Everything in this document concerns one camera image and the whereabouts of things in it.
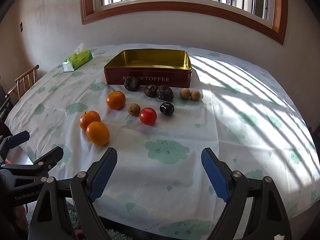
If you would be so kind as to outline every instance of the red tomato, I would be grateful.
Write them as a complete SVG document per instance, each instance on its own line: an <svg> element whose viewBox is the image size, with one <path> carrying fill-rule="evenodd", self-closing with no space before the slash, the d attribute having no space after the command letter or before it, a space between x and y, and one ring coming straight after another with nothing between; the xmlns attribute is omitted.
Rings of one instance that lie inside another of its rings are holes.
<svg viewBox="0 0 320 240"><path fill-rule="evenodd" d="M143 124L153 125L157 120L157 113L154 109L147 107L141 110L139 118Z"/></svg>

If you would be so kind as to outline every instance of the orange fruit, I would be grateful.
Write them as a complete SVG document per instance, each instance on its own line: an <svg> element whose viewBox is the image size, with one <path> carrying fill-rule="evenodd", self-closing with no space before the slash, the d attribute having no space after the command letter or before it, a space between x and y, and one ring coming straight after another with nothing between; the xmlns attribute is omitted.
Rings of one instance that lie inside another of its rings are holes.
<svg viewBox="0 0 320 240"><path fill-rule="evenodd" d="M125 104L125 95L121 91L113 91L107 96L107 105L113 110L119 110Z"/></svg>
<svg viewBox="0 0 320 240"><path fill-rule="evenodd" d="M102 122L92 122L87 127L87 136L94 144L103 146L108 143L110 132Z"/></svg>
<svg viewBox="0 0 320 240"><path fill-rule="evenodd" d="M88 125L92 122L101 122L101 117L96 111L84 112L84 114L80 117L80 127L82 130L86 130Z"/></svg>

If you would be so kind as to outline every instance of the metal screw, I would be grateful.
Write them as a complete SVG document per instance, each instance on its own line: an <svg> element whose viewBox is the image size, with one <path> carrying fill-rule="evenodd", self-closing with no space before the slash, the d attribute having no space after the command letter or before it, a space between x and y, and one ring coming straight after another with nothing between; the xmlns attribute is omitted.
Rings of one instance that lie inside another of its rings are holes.
<svg viewBox="0 0 320 240"><path fill-rule="evenodd" d="M81 171L78 173L78 178L83 178L86 175L86 173L84 171Z"/></svg>
<svg viewBox="0 0 320 240"><path fill-rule="evenodd" d="M272 179L270 177L265 177L264 180L268 183L271 183L272 182Z"/></svg>
<svg viewBox="0 0 320 240"><path fill-rule="evenodd" d="M234 171L234 172L233 172L233 176L235 176L236 178L240 178L240 177L241 177L241 172L239 172L239 171Z"/></svg>
<svg viewBox="0 0 320 240"><path fill-rule="evenodd" d="M54 178L53 178L53 177L49 177L49 178L47 178L47 182L48 182L48 183L53 182L53 180L54 180Z"/></svg>

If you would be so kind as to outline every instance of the table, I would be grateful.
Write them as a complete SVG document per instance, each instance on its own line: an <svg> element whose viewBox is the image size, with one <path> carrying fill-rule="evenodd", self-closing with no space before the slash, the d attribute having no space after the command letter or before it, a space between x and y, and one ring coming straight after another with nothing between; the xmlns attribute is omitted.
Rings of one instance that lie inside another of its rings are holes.
<svg viewBox="0 0 320 240"><path fill-rule="evenodd" d="M193 73L190 90L200 101L183 100L173 88L171 117L160 113L161 100L124 86L106 84L103 67L123 49L182 49ZM22 145L35 161L56 146L64 157L50 171L57 179L86 171L108 147L118 163L94 206L100 216L141 230L178 239L206 239L224 208L201 164L211 147L231 170L249 178L271 176L289 218L308 209L320 195L320 165L306 124L277 81L262 68L228 55L173 45L124 44L92 49L93 59L64 73L55 67L21 98L6 121L13 134L28 130ZM120 90L124 109L111 110L106 96ZM127 107L152 107L158 119L143 125ZM95 110L110 130L106 146L93 145L79 127L84 111ZM236 237L250 213L247 201Z"/></svg>

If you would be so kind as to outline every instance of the wooden window frame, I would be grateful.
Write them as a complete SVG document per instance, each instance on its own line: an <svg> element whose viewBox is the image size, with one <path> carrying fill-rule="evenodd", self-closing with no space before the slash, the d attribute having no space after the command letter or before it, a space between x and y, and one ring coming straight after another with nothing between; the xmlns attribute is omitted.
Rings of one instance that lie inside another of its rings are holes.
<svg viewBox="0 0 320 240"><path fill-rule="evenodd" d="M80 0L82 24L87 24L107 17L145 11L182 11L211 15L230 20L256 30L273 40L284 44L288 19L288 0L274 0L274 16L272 27L264 25L234 11L211 5L183 1L147 1L132 3L105 10L94 10L93 0Z"/></svg>

